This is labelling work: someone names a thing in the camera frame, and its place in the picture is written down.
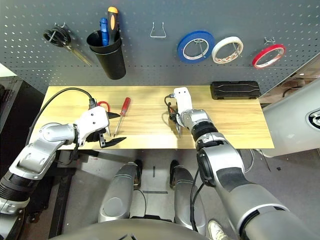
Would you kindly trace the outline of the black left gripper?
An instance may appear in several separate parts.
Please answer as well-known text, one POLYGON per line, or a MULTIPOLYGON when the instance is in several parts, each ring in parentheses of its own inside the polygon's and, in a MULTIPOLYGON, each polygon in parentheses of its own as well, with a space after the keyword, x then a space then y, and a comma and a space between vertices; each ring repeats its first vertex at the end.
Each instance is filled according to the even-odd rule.
MULTIPOLYGON (((107 116, 109 119, 115 119, 115 118, 119 118, 121 115, 114 112, 107 112, 107 116)), ((118 137, 118 138, 113 138, 110 141, 106 141, 104 138, 104 133, 106 133, 105 128, 95 131, 86 137, 86 141, 88 143, 99 142, 100 147, 103 149, 103 148, 115 146, 126 139, 126 137, 118 137)))

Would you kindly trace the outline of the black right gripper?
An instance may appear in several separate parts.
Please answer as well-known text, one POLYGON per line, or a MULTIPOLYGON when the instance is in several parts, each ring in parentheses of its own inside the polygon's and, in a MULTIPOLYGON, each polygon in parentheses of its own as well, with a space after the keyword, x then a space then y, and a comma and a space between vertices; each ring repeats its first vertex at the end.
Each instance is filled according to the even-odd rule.
POLYGON ((170 109, 169 111, 169 119, 173 121, 176 125, 179 125, 178 123, 178 115, 179 113, 175 111, 174 109, 170 109))

